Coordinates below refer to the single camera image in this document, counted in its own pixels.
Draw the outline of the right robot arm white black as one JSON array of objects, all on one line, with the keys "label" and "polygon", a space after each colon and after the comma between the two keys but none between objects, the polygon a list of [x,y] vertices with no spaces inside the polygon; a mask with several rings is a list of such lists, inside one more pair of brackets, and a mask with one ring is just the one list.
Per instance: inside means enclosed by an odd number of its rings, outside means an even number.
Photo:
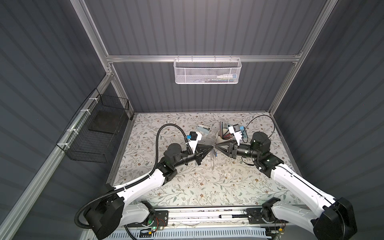
[{"label": "right robot arm white black", "polygon": [[263,203],[261,216],[272,224],[284,220],[314,234],[319,240],[349,240],[358,231],[353,205],[345,198],[336,199],[292,171],[270,151],[271,141],[263,132],[255,132],[250,144],[242,144],[242,134],[216,138],[215,148],[226,156],[251,158],[251,167],[283,185],[308,209],[302,209],[272,197]]}]

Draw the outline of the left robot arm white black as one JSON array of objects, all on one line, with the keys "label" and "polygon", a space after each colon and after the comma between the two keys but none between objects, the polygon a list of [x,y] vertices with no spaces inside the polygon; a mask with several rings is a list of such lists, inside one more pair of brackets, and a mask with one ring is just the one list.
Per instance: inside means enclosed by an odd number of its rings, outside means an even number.
[{"label": "left robot arm white black", "polygon": [[107,192],[92,200],[83,210],[84,217],[97,239],[105,239],[120,226],[134,223],[151,225],[156,215],[152,205],[147,201],[136,205],[131,203],[147,192],[170,182],[178,174],[178,166],[190,162],[200,165],[213,148],[210,145],[197,144],[195,152],[191,154],[190,150],[183,151],[181,145],[171,144],[157,163],[154,173],[139,179],[136,185],[106,185]]}]

